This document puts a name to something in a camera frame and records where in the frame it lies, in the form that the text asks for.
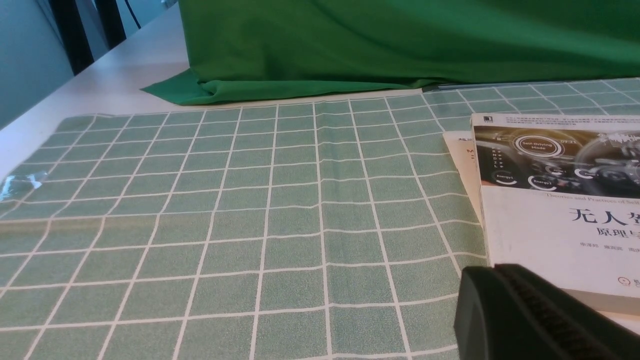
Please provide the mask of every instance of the black object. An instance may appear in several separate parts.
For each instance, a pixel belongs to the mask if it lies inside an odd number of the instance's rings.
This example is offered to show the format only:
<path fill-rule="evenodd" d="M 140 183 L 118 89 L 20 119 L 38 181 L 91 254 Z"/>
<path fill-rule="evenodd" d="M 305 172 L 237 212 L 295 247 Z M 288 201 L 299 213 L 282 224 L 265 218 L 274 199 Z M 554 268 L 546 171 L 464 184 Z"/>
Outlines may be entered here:
<path fill-rule="evenodd" d="M 58 25 L 60 38 L 74 75 L 93 64 L 93 54 L 84 32 L 76 0 L 49 0 L 51 12 Z"/>
<path fill-rule="evenodd" d="M 462 271 L 461 360 L 640 359 L 640 337 L 520 265 Z"/>
<path fill-rule="evenodd" d="M 141 29 L 142 27 L 140 26 L 140 23 L 138 22 L 138 18 L 136 17 L 136 14 L 133 12 L 133 9 L 131 8 L 131 4 L 129 4 L 129 0 L 124 0 L 124 3 L 127 5 L 127 9 L 129 9 L 129 13 L 131 14 L 131 17 L 133 18 L 133 21 L 136 22 L 136 26 L 138 27 L 138 29 Z"/>
<path fill-rule="evenodd" d="M 76 0 L 49 0 L 49 6 L 58 26 L 71 69 L 74 75 L 78 75 L 93 64 L 94 59 Z M 95 0 L 95 7 L 100 16 L 107 45 L 111 50 L 127 38 L 122 26 L 118 3 L 116 0 Z"/>
<path fill-rule="evenodd" d="M 118 3 L 116 0 L 95 0 L 95 8 L 100 15 L 104 34 L 107 37 L 107 45 L 109 46 L 109 50 L 111 50 L 127 38 L 124 32 L 124 26 L 122 26 Z"/>

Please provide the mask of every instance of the gear selector display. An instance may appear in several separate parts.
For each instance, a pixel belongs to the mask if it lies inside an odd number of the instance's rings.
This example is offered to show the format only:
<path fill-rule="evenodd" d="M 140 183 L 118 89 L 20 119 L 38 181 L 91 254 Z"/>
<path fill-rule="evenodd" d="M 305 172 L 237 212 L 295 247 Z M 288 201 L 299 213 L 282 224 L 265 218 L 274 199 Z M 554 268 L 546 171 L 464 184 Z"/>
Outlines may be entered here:
<path fill-rule="evenodd" d="M 640 199 L 640 132 L 476 126 L 484 184 Z"/>

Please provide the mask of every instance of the white table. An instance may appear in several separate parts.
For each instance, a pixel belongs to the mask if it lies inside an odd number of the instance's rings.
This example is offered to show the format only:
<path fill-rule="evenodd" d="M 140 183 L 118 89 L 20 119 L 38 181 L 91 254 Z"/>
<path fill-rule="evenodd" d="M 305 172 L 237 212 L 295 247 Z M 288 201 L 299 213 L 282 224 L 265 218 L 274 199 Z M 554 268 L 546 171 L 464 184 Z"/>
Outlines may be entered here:
<path fill-rule="evenodd" d="M 0 178 L 8 175 L 48 139 L 65 118 L 86 113 L 128 114 L 187 110 L 142 92 L 140 88 L 188 69 L 184 33 L 178 6 L 174 6 L 130 39 L 108 52 L 74 79 L 0 131 Z M 419 94 L 416 90 L 391 90 L 376 95 Z M 350 98 L 371 97 L 351 94 Z M 315 97 L 338 99 L 345 95 Z M 295 102 L 296 99 L 278 101 Z M 261 104 L 274 101 L 262 101 Z M 234 104 L 218 107 L 233 107 Z M 640 319 L 607 314 L 640 334 Z"/>

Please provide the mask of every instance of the publisher logo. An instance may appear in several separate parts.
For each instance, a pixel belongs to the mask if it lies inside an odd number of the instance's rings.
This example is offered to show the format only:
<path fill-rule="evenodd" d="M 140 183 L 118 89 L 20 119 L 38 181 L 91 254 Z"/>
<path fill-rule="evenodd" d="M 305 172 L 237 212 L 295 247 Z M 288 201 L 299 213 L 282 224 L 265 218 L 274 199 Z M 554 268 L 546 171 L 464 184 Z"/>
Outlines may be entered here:
<path fill-rule="evenodd" d="M 626 277 L 619 277 L 618 282 L 624 286 L 631 286 L 631 280 L 627 279 Z"/>
<path fill-rule="evenodd" d="M 517 138 L 515 147 L 527 155 L 538 158 L 553 158 L 562 153 L 562 145 L 546 136 L 527 135 Z"/>

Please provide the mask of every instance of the book cover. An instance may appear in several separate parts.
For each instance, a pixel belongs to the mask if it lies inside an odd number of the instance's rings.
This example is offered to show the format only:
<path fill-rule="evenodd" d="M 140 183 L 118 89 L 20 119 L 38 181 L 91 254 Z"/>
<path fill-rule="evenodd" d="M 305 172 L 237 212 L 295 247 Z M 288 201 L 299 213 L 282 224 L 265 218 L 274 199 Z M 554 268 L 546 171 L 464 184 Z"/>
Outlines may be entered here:
<path fill-rule="evenodd" d="M 444 142 L 449 149 L 456 170 L 460 174 L 462 186 L 469 196 L 471 206 L 476 212 L 478 220 L 482 221 L 480 213 L 480 182 L 476 173 L 476 147 L 471 131 L 446 131 L 442 133 Z"/>
<path fill-rule="evenodd" d="M 640 117 L 474 114 L 490 265 L 640 315 Z"/>

